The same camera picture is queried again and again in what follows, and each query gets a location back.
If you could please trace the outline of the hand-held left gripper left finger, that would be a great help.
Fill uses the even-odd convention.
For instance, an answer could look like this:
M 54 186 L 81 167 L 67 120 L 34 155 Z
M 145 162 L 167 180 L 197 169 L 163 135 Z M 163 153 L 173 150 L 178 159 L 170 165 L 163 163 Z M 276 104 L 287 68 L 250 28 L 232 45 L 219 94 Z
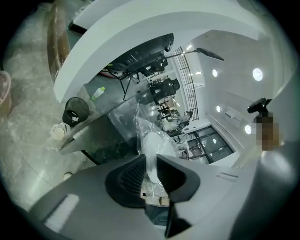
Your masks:
M 141 198 L 141 189 L 145 175 L 146 158 L 139 155 L 108 173 L 106 191 L 123 207 L 144 209 L 146 203 Z

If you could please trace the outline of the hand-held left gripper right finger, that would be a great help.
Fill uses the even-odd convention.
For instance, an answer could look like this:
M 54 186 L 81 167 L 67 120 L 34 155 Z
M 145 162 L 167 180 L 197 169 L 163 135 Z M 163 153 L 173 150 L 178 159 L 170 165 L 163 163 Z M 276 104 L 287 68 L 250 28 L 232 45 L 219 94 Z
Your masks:
M 167 155 L 157 155 L 157 176 L 173 203 L 189 201 L 200 186 L 200 177 L 189 168 L 190 162 Z

